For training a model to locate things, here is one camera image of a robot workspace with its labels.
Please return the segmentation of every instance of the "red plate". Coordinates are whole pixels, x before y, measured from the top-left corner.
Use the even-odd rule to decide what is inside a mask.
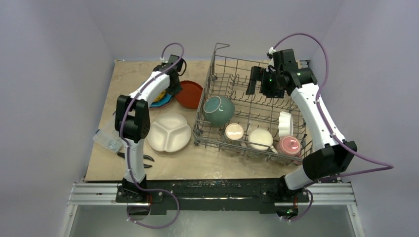
[[[175,95],[176,100],[183,107],[197,109],[201,99],[202,87],[193,81],[184,80],[180,82],[182,90]]]

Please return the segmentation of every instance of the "pink lid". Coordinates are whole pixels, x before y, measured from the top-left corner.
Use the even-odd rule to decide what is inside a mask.
[[[281,137],[279,139],[279,148],[288,156],[295,156],[301,152],[300,142],[292,136]]]

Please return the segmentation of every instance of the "metal wire rack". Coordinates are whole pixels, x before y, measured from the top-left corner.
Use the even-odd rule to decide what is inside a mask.
[[[243,155],[251,158],[269,159],[284,164],[301,162],[304,157],[312,152],[312,142],[306,124],[300,110],[292,99],[285,95],[283,99],[266,98],[262,94],[246,95],[249,84],[251,67],[268,65],[267,62],[256,62],[227,56],[217,55],[217,50],[229,47],[229,44],[217,43],[212,54],[205,88],[197,109],[193,134],[195,145],[216,147],[219,150],[228,151],[230,154]],[[256,85],[256,91],[260,90],[260,84]],[[234,115],[230,123],[238,123],[245,130],[244,140],[247,147],[226,143],[224,131],[228,124],[223,127],[213,127],[205,120],[203,105],[205,101],[214,95],[226,96],[235,105]],[[276,154],[267,149],[256,150],[249,146],[247,140],[252,129],[264,128],[271,132],[274,137],[274,145],[279,142],[278,117],[281,111],[288,112],[293,116],[294,137],[301,142],[301,157],[291,157]]]

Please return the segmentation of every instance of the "teal bowl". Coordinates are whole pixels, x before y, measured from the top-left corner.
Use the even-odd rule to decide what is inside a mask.
[[[222,127],[234,115],[234,104],[225,96],[212,96],[204,103],[204,117],[211,126]]]

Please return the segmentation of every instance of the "white wall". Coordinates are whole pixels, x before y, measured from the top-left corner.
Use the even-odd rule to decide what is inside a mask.
[[[417,236],[419,197],[419,2],[346,1],[323,43],[323,98],[359,151],[395,168],[351,178],[367,236]],[[324,59],[312,61],[318,79]],[[348,171],[371,168],[356,159]]]
[[[280,38],[307,32],[322,39],[343,0],[85,0],[117,59],[158,60],[173,41],[185,46],[186,59],[210,58],[216,42],[229,43],[222,54],[265,58]],[[309,59],[317,50],[305,37],[283,47],[298,48]],[[173,47],[168,53],[178,53]]]
[[[0,232],[55,237],[112,57],[82,0],[0,0]]]

